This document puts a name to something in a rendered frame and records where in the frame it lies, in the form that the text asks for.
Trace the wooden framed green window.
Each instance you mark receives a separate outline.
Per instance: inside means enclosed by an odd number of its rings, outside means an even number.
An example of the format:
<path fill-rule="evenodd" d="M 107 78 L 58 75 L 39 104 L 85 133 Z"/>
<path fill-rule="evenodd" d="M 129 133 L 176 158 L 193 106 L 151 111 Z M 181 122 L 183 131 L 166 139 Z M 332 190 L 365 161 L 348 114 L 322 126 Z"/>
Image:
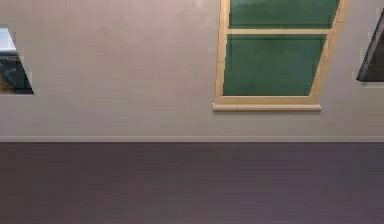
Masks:
<path fill-rule="evenodd" d="M 215 111 L 320 111 L 352 0 L 220 0 Z"/>

